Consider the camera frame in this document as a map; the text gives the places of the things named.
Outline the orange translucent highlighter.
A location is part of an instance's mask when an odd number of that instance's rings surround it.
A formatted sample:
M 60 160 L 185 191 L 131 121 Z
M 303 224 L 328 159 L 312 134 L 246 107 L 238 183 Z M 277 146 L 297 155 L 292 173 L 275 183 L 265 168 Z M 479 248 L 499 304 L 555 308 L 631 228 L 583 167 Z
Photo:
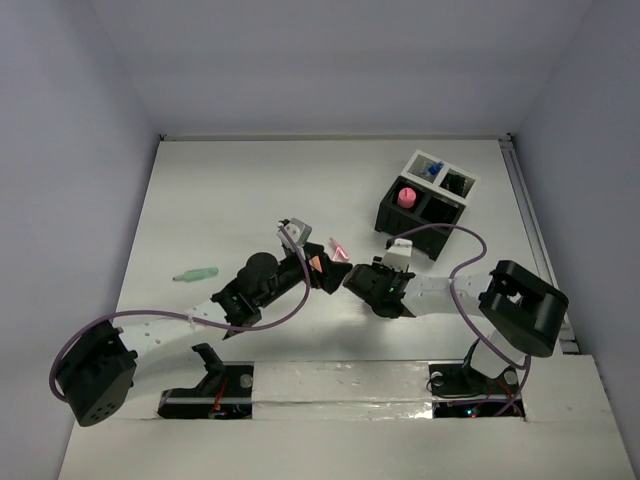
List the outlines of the orange translucent highlighter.
M 314 270 L 316 270 L 316 271 L 318 271 L 318 272 L 321 272 L 321 271 L 322 271 L 322 264 L 321 264 L 321 260 L 320 260 L 320 258 L 319 258 L 318 256 L 314 256 L 314 257 L 312 257 L 312 258 L 309 260 L 309 264 L 310 264 L 310 266 L 311 266 Z

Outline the pink cap black highlighter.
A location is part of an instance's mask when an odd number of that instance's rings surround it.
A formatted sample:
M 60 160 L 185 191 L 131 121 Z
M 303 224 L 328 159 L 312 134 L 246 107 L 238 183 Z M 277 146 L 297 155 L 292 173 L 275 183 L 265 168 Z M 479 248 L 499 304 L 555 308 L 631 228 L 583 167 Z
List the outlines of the pink cap black highlighter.
M 411 210 L 417 200 L 417 193 L 411 187 L 402 188 L 397 195 L 397 205 L 401 208 Z

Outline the blue cap black highlighter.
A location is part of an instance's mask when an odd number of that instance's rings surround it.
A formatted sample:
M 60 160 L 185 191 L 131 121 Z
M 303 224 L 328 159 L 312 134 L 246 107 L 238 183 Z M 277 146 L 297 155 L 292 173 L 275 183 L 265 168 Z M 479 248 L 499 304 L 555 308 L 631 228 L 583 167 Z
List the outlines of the blue cap black highlighter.
M 444 166 L 443 162 L 435 163 L 428 168 L 428 172 L 431 176 L 437 176 L 441 171 L 441 169 L 443 168 L 443 166 Z

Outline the pink translucent highlighter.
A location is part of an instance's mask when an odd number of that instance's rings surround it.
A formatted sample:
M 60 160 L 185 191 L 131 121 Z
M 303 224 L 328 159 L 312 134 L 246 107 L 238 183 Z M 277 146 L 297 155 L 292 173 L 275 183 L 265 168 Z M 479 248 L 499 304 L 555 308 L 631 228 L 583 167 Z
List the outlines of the pink translucent highlighter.
M 335 249 L 332 260 L 334 262 L 348 262 L 350 257 L 341 247 L 339 247 Z

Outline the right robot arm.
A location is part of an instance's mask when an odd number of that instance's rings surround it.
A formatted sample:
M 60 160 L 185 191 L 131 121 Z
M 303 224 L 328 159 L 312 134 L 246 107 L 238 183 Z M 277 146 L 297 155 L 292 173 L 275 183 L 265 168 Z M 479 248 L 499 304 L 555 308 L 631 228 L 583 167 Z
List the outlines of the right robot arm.
M 473 392 L 486 390 L 507 367 L 522 367 L 527 356 L 551 357 L 569 305 L 565 294 L 511 260 L 487 274 L 453 279 L 360 264 L 343 285 L 382 318 L 486 318 L 493 331 L 478 339 L 460 368 L 462 384 Z

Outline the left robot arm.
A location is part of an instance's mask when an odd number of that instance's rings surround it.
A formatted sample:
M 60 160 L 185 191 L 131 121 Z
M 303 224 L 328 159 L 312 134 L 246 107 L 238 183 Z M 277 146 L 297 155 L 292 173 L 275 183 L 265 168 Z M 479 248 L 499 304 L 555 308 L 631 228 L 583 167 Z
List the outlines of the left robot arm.
M 282 259 L 266 252 L 250 256 L 220 291 L 186 312 L 127 310 L 91 321 L 54 358 L 51 392 L 80 426 L 94 426 L 124 405 L 143 368 L 186 350 L 201 359 L 187 371 L 190 387 L 163 392 L 159 412 L 165 414 L 173 399 L 202 399 L 217 418 L 246 415 L 250 396 L 240 390 L 242 370 L 223 363 L 207 331 L 230 339 L 275 328 L 298 314 L 312 291 L 337 291 L 353 268 L 318 244 L 283 250 Z

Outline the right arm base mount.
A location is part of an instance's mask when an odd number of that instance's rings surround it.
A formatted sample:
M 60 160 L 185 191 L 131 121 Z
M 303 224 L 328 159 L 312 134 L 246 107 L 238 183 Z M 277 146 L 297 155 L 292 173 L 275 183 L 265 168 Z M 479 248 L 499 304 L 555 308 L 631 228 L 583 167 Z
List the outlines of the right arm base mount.
M 435 419 L 525 417 L 516 369 L 503 365 L 492 378 L 471 368 L 479 344 L 476 340 L 460 362 L 429 365 L 426 390 L 434 398 Z

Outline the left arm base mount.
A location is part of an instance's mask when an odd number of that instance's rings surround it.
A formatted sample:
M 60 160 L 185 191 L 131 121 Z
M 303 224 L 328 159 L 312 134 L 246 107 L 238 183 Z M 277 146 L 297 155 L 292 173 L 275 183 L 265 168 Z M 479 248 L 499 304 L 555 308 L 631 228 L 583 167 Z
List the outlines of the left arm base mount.
M 254 364 L 225 364 L 207 343 L 191 347 L 206 374 L 192 388 L 161 394 L 157 414 L 173 420 L 245 420 L 252 418 Z

